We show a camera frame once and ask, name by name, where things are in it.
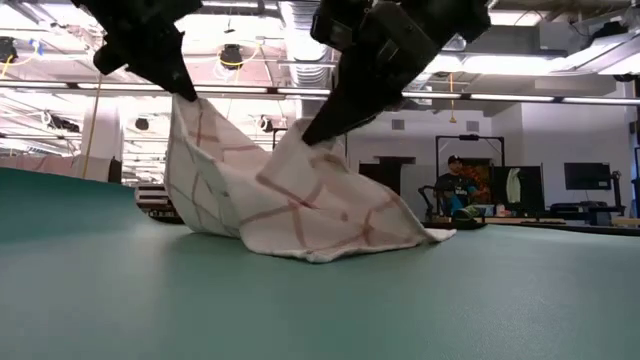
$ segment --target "person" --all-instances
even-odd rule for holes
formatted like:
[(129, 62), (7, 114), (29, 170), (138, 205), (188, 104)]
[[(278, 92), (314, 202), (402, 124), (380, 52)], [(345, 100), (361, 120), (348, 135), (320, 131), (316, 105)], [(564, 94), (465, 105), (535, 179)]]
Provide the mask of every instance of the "person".
[(435, 192), (444, 203), (444, 213), (451, 215), (469, 206), (471, 199), (482, 196), (485, 191), (477, 188), (473, 181), (462, 175), (462, 159), (452, 155), (448, 160), (449, 172), (436, 181)]

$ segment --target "towel with red grid pattern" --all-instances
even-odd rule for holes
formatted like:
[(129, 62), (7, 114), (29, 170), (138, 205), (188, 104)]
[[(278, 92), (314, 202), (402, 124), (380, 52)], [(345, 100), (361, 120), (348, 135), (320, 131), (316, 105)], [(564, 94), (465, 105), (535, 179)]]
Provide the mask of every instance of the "towel with red grid pattern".
[(338, 142), (307, 146), (307, 125), (296, 121), (269, 153), (209, 101), (175, 96), (165, 186), (185, 223), (316, 263), (453, 236), (424, 229), (393, 191), (350, 170)]

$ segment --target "robotic arm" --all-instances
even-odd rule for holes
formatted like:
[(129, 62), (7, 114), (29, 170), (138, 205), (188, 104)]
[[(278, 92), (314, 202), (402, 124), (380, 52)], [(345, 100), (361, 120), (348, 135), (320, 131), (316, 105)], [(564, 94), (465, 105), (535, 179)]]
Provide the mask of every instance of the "robotic arm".
[[(200, 0), (72, 0), (107, 31), (94, 64), (131, 71), (171, 93), (197, 99), (173, 23)], [(337, 86), (303, 135), (308, 145), (375, 119), (457, 33), (471, 42), (491, 25), (486, 0), (321, 0), (311, 36), (342, 52)]]
[(402, 100), (402, 90), (456, 34), (490, 26), (486, 0), (322, 0), (311, 29), (342, 52), (338, 84), (303, 136), (308, 145), (361, 127)]
[(123, 65), (189, 101), (198, 95), (182, 58), (182, 37), (173, 24), (202, 7), (200, 0), (71, 0), (98, 20), (107, 34), (93, 57), (104, 75)]

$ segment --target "green table surface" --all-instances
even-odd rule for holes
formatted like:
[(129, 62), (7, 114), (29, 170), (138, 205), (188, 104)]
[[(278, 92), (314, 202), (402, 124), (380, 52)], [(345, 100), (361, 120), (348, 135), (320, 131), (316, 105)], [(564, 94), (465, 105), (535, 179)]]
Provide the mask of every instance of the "green table surface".
[(0, 359), (640, 359), (640, 239), (510, 227), (325, 265), (0, 169)]

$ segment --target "white object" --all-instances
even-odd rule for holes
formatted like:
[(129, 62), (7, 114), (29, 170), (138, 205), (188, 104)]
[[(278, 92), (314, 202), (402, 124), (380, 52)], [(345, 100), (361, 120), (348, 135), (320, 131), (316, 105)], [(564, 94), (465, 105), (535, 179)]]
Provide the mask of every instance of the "white object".
[(497, 217), (505, 217), (507, 215), (507, 209), (502, 204), (498, 204), (496, 206), (496, 216)]
[(640, 73), (640, 53), (631, 55), (600, 71), (600, 75), (625, 75)]
[(477, 55), (468, 57), (462, 71), (472, 74), (547, 75), (553, 61), (538, 56)]
[(165, 185), (194, 231), (239, 237), (251, 251), (328, 262), (443, 241), (402, 199), (352, 172), (339, 144), (287, 131), (272, 154), (255, 145), (207, 100), (174, 96)]
[(509, 175), (507, 176), (507, 200), (509, 204), (517, 204), (520, 202), (521, 185), (520, 179), (518, 178), (519, 173), (520, 169), (514, 168), (509, 170)]

